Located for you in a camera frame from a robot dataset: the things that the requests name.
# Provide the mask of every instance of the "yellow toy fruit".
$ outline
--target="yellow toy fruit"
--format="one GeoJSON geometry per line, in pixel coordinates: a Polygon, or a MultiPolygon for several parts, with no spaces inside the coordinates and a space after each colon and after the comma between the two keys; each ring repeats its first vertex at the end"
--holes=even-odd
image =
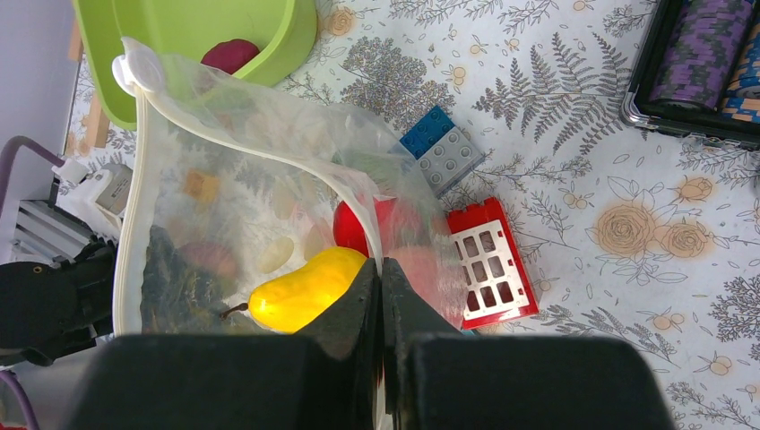
{"type": "Polygon", "coordinates": [[[366,260],[362,253],[350,248],[327,248],[304,267],[265,282],[251,293],[247,304],[230,311],[247,309],[261,325],[293,333],[348,291],[366,260]]]}

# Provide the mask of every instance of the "tablecloth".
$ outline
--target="tablecloth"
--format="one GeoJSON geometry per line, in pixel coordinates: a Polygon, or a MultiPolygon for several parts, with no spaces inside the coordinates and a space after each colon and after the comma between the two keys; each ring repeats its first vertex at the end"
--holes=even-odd
{"type": "MultiPolygon", "coordinates": [[[[541,311],[483,333],[626,340],[677,428],[757,429],[760,155],[620,122],[655,5],[318,0],[315,48],[278,88],[369,109],[399,136],[438,104],[487,152],[441,203],[501,199],[541,311]]],[[[84,143],[92,92],[85,62],[68,154],[91,169],[131,165],[133,132],[84,143]]]]}

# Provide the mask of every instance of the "poker chip case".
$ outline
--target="poker chip case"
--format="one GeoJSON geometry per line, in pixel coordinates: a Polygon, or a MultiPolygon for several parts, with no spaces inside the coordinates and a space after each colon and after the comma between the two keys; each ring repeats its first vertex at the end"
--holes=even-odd
{"type": "Polygon", "coordinates": [[[760,150],[759,5],[660,0],[621,119],[707,146],[760,150]]]}

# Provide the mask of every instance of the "brown toy food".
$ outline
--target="brown toy food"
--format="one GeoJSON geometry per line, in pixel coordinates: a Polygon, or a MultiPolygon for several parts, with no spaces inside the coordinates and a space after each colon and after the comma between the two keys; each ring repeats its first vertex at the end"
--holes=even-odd
{"type": "Polygon", "coordinates": [[[211,242],[192,242],[180,247],[179,253],[187,262],[222,278],[233,280],[238,275],[238,262],[225,246],[211,242]]]}

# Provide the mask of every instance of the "red toy apple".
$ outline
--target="red toy apple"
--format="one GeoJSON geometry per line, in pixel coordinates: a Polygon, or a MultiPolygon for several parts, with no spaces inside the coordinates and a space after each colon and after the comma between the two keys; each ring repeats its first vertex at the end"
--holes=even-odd
{"type": "MultiPolygon", "coordinates": [[[[401,233],[415,235],[421,228],[421,218],[418,213],[398,199],[375,200],[375,212],[377,214],[377,225],[380,227],[380,241],[385,251],[403,245],[396,243],[401,233]]],[[[337,246],[355,249],[365,256],[369,256],[364,229],[346,202],[341,202],[335,209],[332,232],[337,246]]]]}
{"type": "Polygon", "coordinates": [[[258,56],[260,52],[259,47],[247,40],[232,39],[211,48],[203,56],[201,64],[233,74],[258,56]]]}

